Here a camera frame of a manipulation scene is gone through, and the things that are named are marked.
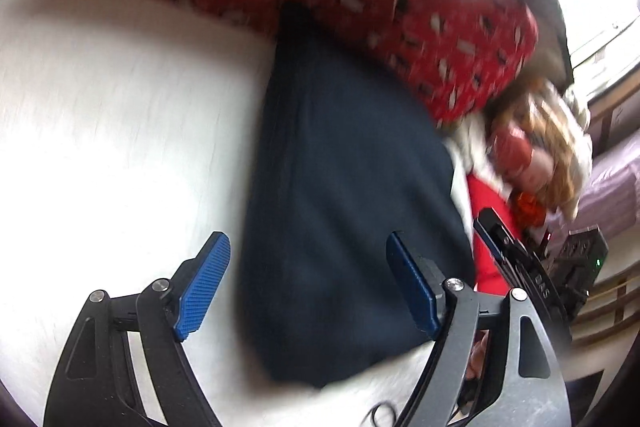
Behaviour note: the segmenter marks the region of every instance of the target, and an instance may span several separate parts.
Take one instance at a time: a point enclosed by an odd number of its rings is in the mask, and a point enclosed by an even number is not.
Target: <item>white mattress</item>
[[[87,295],[139,292],[214,230],[232,261],[184,348],[225,427],[356,427],[381,400],[402,409],[430,345],[314,391],[268,382],[234,328],[272,60],[271,42],[161,0],[0,0],[0,379],[38,425]],[[162,420],[135,335],[132,350]]]

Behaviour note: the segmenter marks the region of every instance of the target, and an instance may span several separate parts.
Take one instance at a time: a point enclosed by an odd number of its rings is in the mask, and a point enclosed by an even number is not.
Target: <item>silver bolt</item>
[[[104,292],[102,290],[96,290],[89,295],[91,302],[102,302],[102,299],[104,299]]]
[[[527,300],[527,292],[522,288],[514,288],[511,290],[511,296],[516,299],[516,301],[526,301]]]
[[[465,287],[465,283],[463,283],[460,279],[447,279],[445,285],[452,292],[459,292],[460,290],[462,290],[462,288]]]
[[[155,292],[163,292],[169,288],[169,281],[167,279],[157,279],[153,282],[151,288],[153,288]]]

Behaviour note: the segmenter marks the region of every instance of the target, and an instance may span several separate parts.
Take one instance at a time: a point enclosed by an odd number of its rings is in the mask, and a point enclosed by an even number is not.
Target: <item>white fabric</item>
[[[38,425],[87,295],[137,293],[214,230],[232,261],[184,347],[225,427],[356,427],[381,400],[404,406],[430,344],[314,391],[268,382],[234,328],[272,60],[272,43],[161,0],[0,0],[0,379]],[[147,412],[162,420],[131,336]]]
[[[457,144],[450,138],[444,140],[444,145],[449,151],[451,162],[453,163],[453,181],[451,183],[451,200],[462,217],[462,224],[465,226],[466,237],[469,244],[474,242],[474,218],[471,213],[471,199],[469,197],[469,187],[466,184],[465,162]]]
[[[591,111],[589,111],[589,103],[583,95],[575,89],[575,84],[567,88],[562,96],[564,103],[574,115],[575,121],[583,131],[589,128],[591,123]]]
[[[482,113],[470,113],[458,120],[456,126],[450,131],[449,139],[458,147],[466,173],[473,173],[476,178],[507,201],[511,194],[511,185],[495,172],[494,166],[489,161],[486,120]]]

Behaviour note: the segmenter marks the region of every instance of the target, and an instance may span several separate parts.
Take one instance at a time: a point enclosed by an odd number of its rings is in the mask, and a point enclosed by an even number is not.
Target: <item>blue finger pad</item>
[[[435,340],[440,333],[436,298],[396,232],[386,240],[386,262],[420,331]]]
[[[229,238],[222,233],[180,298],[178,320],[174,326],[178,340],[183,341],[189,333],[200,328],[230,257]]]

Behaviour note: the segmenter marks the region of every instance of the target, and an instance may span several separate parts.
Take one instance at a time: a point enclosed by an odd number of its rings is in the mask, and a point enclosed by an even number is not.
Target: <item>doll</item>
[[[572,220],[591,174],[591,139],[551,84],[530,87],[492,122],[490,156],[506,181]]]

